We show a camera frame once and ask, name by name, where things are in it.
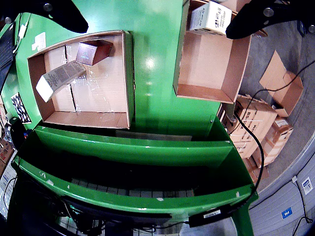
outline concrete floor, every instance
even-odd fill
[[[265,29],[266,38],[253,38],[248,64],[244,74],[240,94],[254,95],[263,87],[259,80],[276,50],[287,70],[297,73],[301,68],[315,60],[315,35],[307,34],[301,37],[297,31],[296,22],[287,22],[269,26]],[[285,147],[274,163],[268,165],[269,178],[261,181],[258,192],[272,184],[298,157],[308,143],[315,130],[315,64],[311,65],[300,76],[304,91],[292,114],[287,118],[294,131]],[[272,104],[272,98],[267,91],[260,92],[261,98]]]

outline white sticker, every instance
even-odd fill
[[[313,189],[313,185],[312,185],[312,182],[310,180],[310,177],[308,177],[306,180],[304,180],[304,182],[302,183],[302,186],[303,186],[305,195],[307,195],[309,192],[311,192],[311,190]]]
[[[220,210],[216,210],[216,211],[213,211],[213,212],[210,212],[208,214],[203,215],[203,218],[206,219],[206,218],[209,218],[211,216],[215,216],[215,215],[219,215],[219,214],[221,214],[221,211]]]
[[[31,49],[34,51],[36,48],[38,51],[46,48],[46,32],[35,36],[35,42],[31,45]]]
[[[277,126],[280,128],[281,126],[284,126],[284,125],[289,125],[288,122],[286,122],[285,119],[282,119],[282,120],[275,120],[275,123],[277,124]]]

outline box flap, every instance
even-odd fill
[[[295,74],[285,69],[279,54],[275,51],[264,75],[259,82],[264,88],[275,90],[286,86],[295,77]],[[275,109],[279,116],[287,117],[291,114],[302,95],[303,85],[301,78],[298,76],[289,86],[283,88],[282,90],[277,92],[268,92],[272,98],[283,107]]]
[[[286,68],[281,61],[277,51],[274,52],[267,69],[260,79],[260,84],[266,89],[278,89],[284,86],[283,77],[286,73]]]
[[[122,113],[54,112],[45,122],[82,127],[128,128],[127,121],[120,121],[121,116]]]

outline open cardboard box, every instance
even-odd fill
[[[106,40],[114,44],[109,57],[93,66],[86,66],[87,77],[92,72],[97,89],[91,89],[91,83],[85,80],[82,83],[76,81],[45,103],[35,88],[40,76],[65,63],[63,56],[69,57],[67,61],[75,59],[76,45],[91,40]],[[128,32],[99,32],[69,39],[39,51],[28,58],[28,63],[33,93],[44,122],[102,128],[130,127],[134,114],[134,79],[132,39]],[[106,78],[97,76],[103,75],[104,70],[108,75]],[[76,98],[85,102],[86,107],[82,105],[80,109],[74,109],[73,106],[79,104]]]
[[[275,51],[259,82],[265,89],[276,90],[289,84],[294,78],[295,74],[286,70],[279,54]],[[268,92],[272,98],[282,106],[281,108],[275,109],[278,115],[280,117],[288,117],[302,95],[303,85],[301,78],[297,76],[289,86],[282,90]]]
[[[237,12],[247,2],[228,0],[222,5]],[[173,87],[178,97],[232,104],[243,79],[251,37],[231,40],[186,31],[189,12],[204,3],[192,0],[183,5]]]

